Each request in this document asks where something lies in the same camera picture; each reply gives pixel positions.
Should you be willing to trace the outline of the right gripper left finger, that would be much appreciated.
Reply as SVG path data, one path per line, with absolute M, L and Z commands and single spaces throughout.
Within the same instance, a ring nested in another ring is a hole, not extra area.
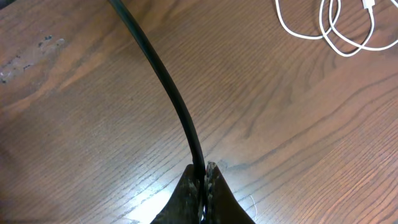
M 195 179 L 193 164 L 186 166 L 164 208 L 150 224 L 199 223 L 199 181 Z

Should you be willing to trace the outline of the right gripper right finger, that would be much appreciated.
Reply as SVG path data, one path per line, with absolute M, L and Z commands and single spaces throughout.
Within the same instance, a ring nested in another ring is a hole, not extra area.
M 255 224 L 235 199 L 215 162 L 206 167 L 205 221 L 208 224 Z

